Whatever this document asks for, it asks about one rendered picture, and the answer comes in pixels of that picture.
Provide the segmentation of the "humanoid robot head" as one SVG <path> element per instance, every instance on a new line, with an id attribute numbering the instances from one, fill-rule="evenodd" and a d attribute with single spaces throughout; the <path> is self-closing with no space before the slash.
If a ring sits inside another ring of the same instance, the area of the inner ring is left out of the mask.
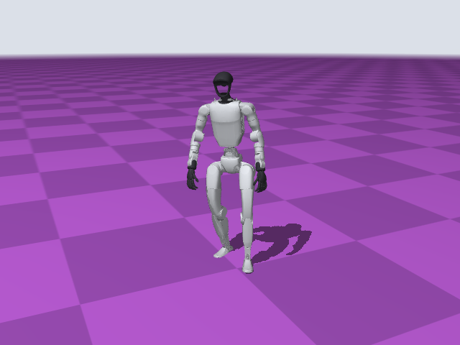
<path id="1" fill-rule="evenodd" d="M 217 95 L 219 97 L 221 97 L 222 101 L 218 101 L 220 104 L 228 104 L 228 103 L 232 102 L 232 100 L 227 101 L 229 98 L 231 98 L 229 92 L 231 90 L 231 83 L 232 82 L 233 82 L 233 77 L 228 72 L 220 72 L 215 76 L 215 78 L 213 80 L 213 84 L 214 84 L 214 88 L 216 90 Z M 217 89 L 217 86 L 228 86 L 229 88 L 228 88 L 227 93 L 219 93 L 218 89 Z"/>

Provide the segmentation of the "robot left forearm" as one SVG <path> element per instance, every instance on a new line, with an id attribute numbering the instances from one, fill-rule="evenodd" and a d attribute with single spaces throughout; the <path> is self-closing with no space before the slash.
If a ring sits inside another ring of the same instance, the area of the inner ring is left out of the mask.
<path id="1" fill-rule="evenodd" d="M 255 151 L 255 164 L 256 162 L 260 163 L 261 168 L 265 168 L 265 153 L 264 153 L 264 146 L 265 141 L 261 132 L 257 133 L 257 138 L 259 142 L 254 144 L 254 151 Z M 255 166 L 256 167 L 256 166 Z"/>

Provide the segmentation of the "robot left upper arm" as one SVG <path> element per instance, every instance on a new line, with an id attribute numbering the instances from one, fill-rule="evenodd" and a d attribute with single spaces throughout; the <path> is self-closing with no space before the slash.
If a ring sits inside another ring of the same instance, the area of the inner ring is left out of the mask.
<path id="1" fill-rule="evenodd" d="M 247 116 L 247 121 L 252 129 L 252 133 L 250 133 L 250 139 L 253 142 L 258 142 L 257 133 L 261 132 L 261 129 L 254 105 L 248 102 L 241 102 L 239 106 L 243 115 Z"/>

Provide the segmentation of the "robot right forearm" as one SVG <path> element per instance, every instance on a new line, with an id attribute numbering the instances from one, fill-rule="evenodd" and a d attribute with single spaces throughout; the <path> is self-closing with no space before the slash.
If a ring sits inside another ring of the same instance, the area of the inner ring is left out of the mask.
<path id="1" fill-rule="evenodd" d="M 199 148 L 200 148 L 200 143 L 195 142 L 195 135 L 196 131 L 193 132 L 191 141 L 190 141 L 190 152 L 189 152 L 189 160 L 188 160 L 188 166 L 191 166 L 193 160 L 198 160 L 198 153 L 199 153 Z M 197 162 L 198 164 L 198 162 Z M 197 166 L 197 165 L 196 165 Z"/>

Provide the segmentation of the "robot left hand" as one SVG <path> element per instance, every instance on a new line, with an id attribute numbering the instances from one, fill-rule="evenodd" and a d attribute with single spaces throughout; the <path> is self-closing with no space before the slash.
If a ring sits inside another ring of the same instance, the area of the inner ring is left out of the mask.
<path id="1" fill-rule="evenodd" d="M 267 178 L 266 178 L 266 175 L 265 175 L 265 172 L 264 172 L 265 167 L 261 168 L 259 162 L 256 162 L 255 166 L 256 166 L 256 171 L 258 173 L 257 173 L 257 178 L 256 178 L 255 182 L 253 183 L 253 185 L 255 185 L 257 183 L 257 181 L 258 181 L 258 187 L 255 190 L 255 192 L 257 191 L 259 193 L 259 192 L 264 191 L 267 188 L 267 181 L 266 181 Z"/>

